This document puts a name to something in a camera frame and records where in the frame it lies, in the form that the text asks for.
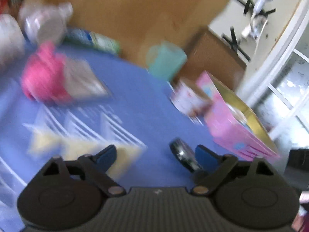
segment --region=cord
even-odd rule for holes
[[[254,32],[253,21],[254,21],[255,16],[256,16],[256,12],[253,12],[252,17],[251,17],[251,22],[250,22],[252,32]]]
[[[260,33],[259,37],[258,37],[257,40],[256,40],[256,46],[255,46],[254,54],[253,54],[253,57],[251,58],[251,60],[253,60],[253,58],[255,58],[257,49],[258,49],[258,47],[259,47],[259,41],[260,41],[260,39],[261,39],[261,36],[262,36],[262,34],[263,34],[263,31],[264,31],[264,29],[265,29],[265,26],[266,26],[267,22],[268,22],[268,19],[266,19],[266,21],[265,21],[265,23],[264,23],[264,25],[263,25],[263,27],[262,27],[262,29],[261,29],[261,33]]]

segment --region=white container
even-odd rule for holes
[[[34,44],[51,41],[60,44],[66,34],[66,23],[73,14],[70,3],[56,6],[42,6],[29,4],[22,8],[20,19],[24,19],[24,31],[29,40]]]
[[[171,101],[180,112],[189,117],[195,117],[203,113],[212,103],[202,89],[185,78],[179,81]]]
[[[0,72],[24,52],[25,39],[18,23],[11,15],[0,15]]]

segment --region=blue tablecloth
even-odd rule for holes
[[[67,107],[45,107],[30,101],[21,91],[20,77],[28,56],[34,51],[33,46],[27,45],[26,55],[0,75],[0,172],[1,168],[6,171],[1,175],[0,190],[1,184],[3,189],[9,187],[13,199],[50,156],[62,153],[61,146],[43,156],[27,153],[33,136],[31,130],[37,125],[46,125],[60,135],[77,130],[91,138],[118,138],[120,141],[124,138],[131,143],[145,144],[147,148],[142,156],[119,180],[126,189],[132,186],[193,186],[190,173],[169,150],[169,142],[176,137],[192,148],[203,144],[218,154],[227,152],[212,141],[206,126],[194,124],[171,104],[171,88],[167,82],[120,58],[94,50],[63,45],[58,52],[87,60],[98,79],[110,89],[112,97]],[[114,132],[105,129],[106,123],[114,125]],[[2,206],[12,210],[14,205],[13,201]],[[0,203],[0,227],[5,232],[18,231],[21,221],[13,215],[1,218],[2,206]]]

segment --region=clear plastic bin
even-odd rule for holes
[[[16,20],[0,15],[0,72],[15,59],[24,55],[25,39]]]

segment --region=white wall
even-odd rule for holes
[[[261,67],[276,41],[284,31],[290,18],[293,16],[299,1],[300,0],[274,0],[273,2],[265,5],[265,10],[276,8],[277,12],[268,16],[268,25],[266,26],[260,39],[259,48],[255,58],[253,58],[249,63],[239,53],[239,56],[247,64],[247,70],[243,83],[248,82],[251,76]],[[233,26],[237,39],[240,39],[242,30],[249,25],[251,18],[250,13],[248,13],[247,16],[244,16],[243,12],[244,7],[236,0],[231,0],[225,10],[222,11],[209,26],[219,36],[224,33],[229,37],[231,36],[230,27]],[[250,57],[253,56],[255,42],[252,39],[247,42],[243,41],[240,46]]]

